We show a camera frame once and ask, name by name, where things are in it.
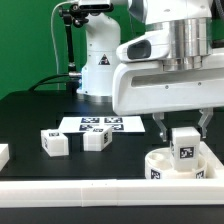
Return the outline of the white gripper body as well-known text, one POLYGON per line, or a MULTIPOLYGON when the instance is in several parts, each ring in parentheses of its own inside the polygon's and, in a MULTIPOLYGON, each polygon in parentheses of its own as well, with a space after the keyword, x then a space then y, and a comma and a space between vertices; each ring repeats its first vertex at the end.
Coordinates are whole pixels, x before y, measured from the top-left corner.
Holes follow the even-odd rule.
POLYGON ((112 85, 118 115, 150 114, 224 106, 224 53, 200 69, 164 72, 159 61, 120 64, 112 85))

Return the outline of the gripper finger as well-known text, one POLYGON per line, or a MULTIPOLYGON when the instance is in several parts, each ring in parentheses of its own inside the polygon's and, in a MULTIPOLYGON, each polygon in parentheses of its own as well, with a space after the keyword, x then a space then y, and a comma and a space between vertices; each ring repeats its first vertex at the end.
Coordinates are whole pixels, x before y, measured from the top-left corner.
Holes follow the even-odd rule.
POLYGON ((201 133, 201 137, 205 138, 207 136, 207 126, 209 125, 213 117, 213 109, 203 108, 200 109, 199 112, 201 113, 201 117, 198 121, 198 126, 201 133))
POLYGON ((157 124, 157 126, 160 129, 160 137, 162 139, 163 142, 167 141, 167 128, 163 123, 164 120, 164 113, 163 112, 159 112, 159 113, 154 113, 152 115, 155 123, 157 124))

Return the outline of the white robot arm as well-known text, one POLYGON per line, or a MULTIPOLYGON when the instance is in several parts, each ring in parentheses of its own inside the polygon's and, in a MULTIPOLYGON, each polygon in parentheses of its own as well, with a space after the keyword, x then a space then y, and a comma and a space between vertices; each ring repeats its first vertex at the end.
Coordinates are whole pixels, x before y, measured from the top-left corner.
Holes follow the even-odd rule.
POLYGON ((89 20, 81 91, 112 98, 118 115, 151 114, 161 129, 166 112, 199 109, 206 130, 215 107, 224 106, 224 46, 212 41, 213 12, 224 19, 224 0, 78 0, 89 20), (124 44, 106 14, 126 4, 145 25, 124 44))

